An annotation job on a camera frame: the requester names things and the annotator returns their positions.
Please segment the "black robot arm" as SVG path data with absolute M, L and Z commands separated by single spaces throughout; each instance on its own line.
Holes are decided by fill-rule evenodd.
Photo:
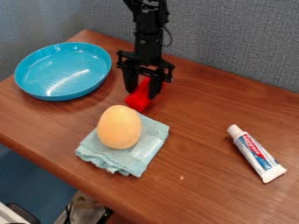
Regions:
M 125 90 L 136 90 L 138 75 L 149 78 L 148 98 L 161 91 L 162 83 L 173 80 L 174 65 L 162 59 L 164 32 L 168 32 L 169 11 L 165 0 L 122 0 L 133 13 L 134 50 L 116 52 L 116 67 L 122 71 Z

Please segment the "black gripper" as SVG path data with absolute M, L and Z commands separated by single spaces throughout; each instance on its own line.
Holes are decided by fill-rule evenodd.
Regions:
M 132 93 L 137 87 L 137 75 L 150 76 L 148 84 L 148 98 L 152 100 L 160 93 L 162 82 L 173 80 L 172 63 L 161 57 L 164 30 L 154 34 L 142 34 L 134 31 L 134 50 L 116 52 L 116 67 L 121 69 L 125 91 Z

